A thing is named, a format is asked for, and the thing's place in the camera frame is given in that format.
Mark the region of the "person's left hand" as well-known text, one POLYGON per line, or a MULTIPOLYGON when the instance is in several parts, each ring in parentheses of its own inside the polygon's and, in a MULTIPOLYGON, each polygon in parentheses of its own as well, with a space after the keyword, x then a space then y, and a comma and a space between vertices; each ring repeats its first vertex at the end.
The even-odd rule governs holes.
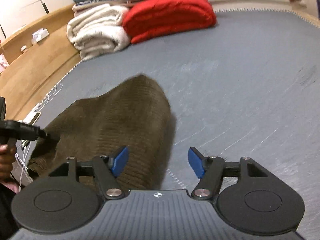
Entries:
POLYGON ((15 144, 1 145, 0 150, 0 179, 3 181, 10 177, 17 148, 15 144))

